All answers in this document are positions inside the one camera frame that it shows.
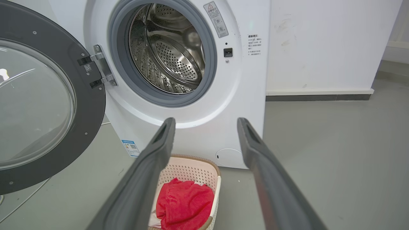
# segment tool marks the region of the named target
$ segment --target door hinge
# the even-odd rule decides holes
[[[102,83],[109,83],[113,86],[117,86],[118,83],[114,75],[112,74],[111,69],[109,68],[108,62],[105,59],[105,55],[103,54],[103,50],[100,44],[94,45],[94,52],[95,55],[90,56],[90,58],[93,62],[95,62],[95,64],[98,66],[98,69],[102,73]]]

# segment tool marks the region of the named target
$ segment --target baseboard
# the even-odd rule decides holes
[[[368,101],[372,94],[275,95],[265,101]]]
[[[266,96],[294,96],[294,95],[355,95],[355,94],[373,94],[373,89],[361,89],[361,90],[276,90],[267,91]]]

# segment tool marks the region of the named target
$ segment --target gray floor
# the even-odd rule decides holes
[[[409,229],[409,88],[386,80],[373,88],[369,101],[266,103],[265,142],[331,230]],[[103,126],[0,229],[84,229],[131,163],[112,127]],[[263,229],[252,174],[221,170],[214,229]],[[15,203],[0,209],[15,208],[16,197],[6,195]]]

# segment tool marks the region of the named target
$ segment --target stainless steel drum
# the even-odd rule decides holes
[[[161,4],[138,9],[129,49],[140,74],[172,94],[192,92],[202,80],[205,56],[199,34],[181,13]]]

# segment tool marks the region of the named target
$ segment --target door glass window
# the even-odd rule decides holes
[[[0,98],[0,169],[52,150],[74,116],[74,91],[65,73],[39,52],[3,40]]]

